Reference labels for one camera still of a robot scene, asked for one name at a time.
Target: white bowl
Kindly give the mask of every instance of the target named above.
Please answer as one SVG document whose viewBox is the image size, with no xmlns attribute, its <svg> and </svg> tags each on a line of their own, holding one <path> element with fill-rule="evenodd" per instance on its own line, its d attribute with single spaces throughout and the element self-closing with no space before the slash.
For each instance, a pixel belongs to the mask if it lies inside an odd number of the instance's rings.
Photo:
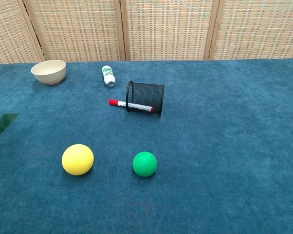
<svg viewBox="0 0 293 234">
<path fill-rule="evenodd" d="M 48 60 L 36 64 L 31 69 L 34 77 L 44 84 L 60 83 L 67 72 L 66 63 L 61 60 Z"/>
</svg>

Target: blue carpet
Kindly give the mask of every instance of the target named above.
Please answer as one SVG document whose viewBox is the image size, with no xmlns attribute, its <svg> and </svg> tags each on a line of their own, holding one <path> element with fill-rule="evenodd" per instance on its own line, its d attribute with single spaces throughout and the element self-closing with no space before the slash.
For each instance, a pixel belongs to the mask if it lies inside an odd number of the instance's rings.
<svg viewBox="0 0 293 234">
<path fill-rule="evenodd" d="M 0 65 L 0 234 L 293 234 L 293 59 Z M 101 68 L 113 68 L 107 87 Z M 162 115 L 128 113 L 129 80 L 165 85 Z M 93 168 L 61 157 L 89 146 Z M 157 172 L 132 170 L 152 152 Z"/>
</svg>

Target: black mesh pencil holder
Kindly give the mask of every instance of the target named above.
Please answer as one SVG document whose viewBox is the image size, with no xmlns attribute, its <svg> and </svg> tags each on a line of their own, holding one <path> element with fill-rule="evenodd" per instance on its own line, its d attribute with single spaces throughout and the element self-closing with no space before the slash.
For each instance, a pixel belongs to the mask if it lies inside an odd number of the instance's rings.
<svg viewBox="0 0 293 234">
<path fill-rule="evenodd" d="M 164 100 L 163 85 L 129 81 L 126 92 L 127 111 L 162 113 Z"/>
</svg>

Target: plastic bottle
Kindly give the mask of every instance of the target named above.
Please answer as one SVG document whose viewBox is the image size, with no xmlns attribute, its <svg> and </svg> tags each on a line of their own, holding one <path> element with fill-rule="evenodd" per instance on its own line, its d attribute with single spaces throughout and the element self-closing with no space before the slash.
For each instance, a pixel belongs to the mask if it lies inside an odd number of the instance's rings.
<svg viewBox="0 0 293 234">
<path fill-rule="evenodd" d="M 101 71 L 103 74 L 104 83 L 109 87 L 113 87 L 115 84 L 115 77 L 112 68 L 106 65 L 101 69 Z"/>
</svg>

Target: green ball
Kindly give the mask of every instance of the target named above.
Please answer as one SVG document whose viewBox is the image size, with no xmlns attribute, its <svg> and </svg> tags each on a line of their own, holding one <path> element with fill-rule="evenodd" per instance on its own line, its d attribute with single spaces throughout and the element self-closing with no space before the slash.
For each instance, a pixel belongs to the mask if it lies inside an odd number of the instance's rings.
<svg viewBox="0 0 293 234">
<path fill-rule="evenodd" d="M 133 158 L 132 167 L 139 176 L 150 176 L 157 168 L 156 157 L 150 152 L 140 152 Z"/>
</svg>

